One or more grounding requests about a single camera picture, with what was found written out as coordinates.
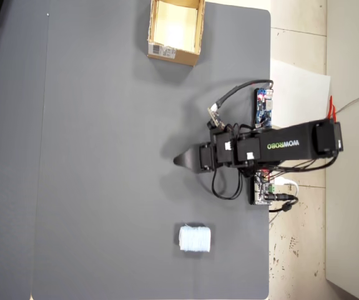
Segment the wowrobo logo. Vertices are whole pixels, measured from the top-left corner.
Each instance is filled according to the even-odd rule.
[[[289,141],[289,142],[274,142],[272,144],[268,144],[267,148],[269,150],[271,150],[271,149],[293,147],[293,146],[299,146],[299,145],[300,145],[300,143],[298,142],[298,139],[296,139],[294,141]]]

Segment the white wall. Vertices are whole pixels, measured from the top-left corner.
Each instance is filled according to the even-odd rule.
[[[359,97],[359,0],[328,0],[327,74],[337,109]],[[344,152],[327,169],[327,279],[359,298],[359,103],[338,115]]]

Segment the circuit board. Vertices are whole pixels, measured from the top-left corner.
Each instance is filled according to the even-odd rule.
[[[272,89],[257,89],[256,95],[256,128],[271,128],[272,127]]]
[[[272,89],[255,90],[255,127],[272,128]],[[264,199],[263,195],[272,193],[273,185],[269,180],[266,172],[256,172],[252,181],[251,203],[255,205],[271,205],[271,201]]]

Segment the red star decoration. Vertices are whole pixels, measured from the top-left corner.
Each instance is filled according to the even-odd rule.
[[[333,117],[333,120],[336,122],[336,107],[333,105],[333,96],[330,96],[329,113],[327,118],[330,119],[331,117]]]

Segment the barcode label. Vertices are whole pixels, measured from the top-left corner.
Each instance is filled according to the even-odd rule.
[[[161,46],[156,44],[149,44],[149,54],[162,56],[164,58],[175,58],[177,51],[174,48]]]
[[[153,54],[160,55],[160,46],[159,45],[153,45]]]

